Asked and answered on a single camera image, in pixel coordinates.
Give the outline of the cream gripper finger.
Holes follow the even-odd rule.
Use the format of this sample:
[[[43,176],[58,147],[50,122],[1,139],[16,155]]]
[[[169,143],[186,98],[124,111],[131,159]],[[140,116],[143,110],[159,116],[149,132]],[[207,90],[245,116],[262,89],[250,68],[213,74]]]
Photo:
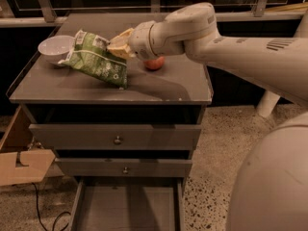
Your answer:
[[[107,49],[111,54],[121,59],[129,60],[136,57],[136,54],[131,50],[128,44],[121,46],[109,45]]]
[[[120,47],[122,45],[125,45],[128,42],[128,38],[130,38],[133,31],[134,31],[133,28],[129,28],[124,32],[120,33],[119,35],[117,35],[116,37],[112,38],[110,40],[110,46]]]

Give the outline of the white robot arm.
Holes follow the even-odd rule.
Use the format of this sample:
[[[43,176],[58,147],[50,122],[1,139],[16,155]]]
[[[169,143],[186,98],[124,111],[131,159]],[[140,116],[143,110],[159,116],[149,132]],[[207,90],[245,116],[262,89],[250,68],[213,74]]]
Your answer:
[[[142,61],[186,55],[298,105],[308,105],[308,38],[235,38],[199,3],[113,38],[109,51]],[[227,231],[308,231],[308,115],[273,129],[247,154],[231,194]]]

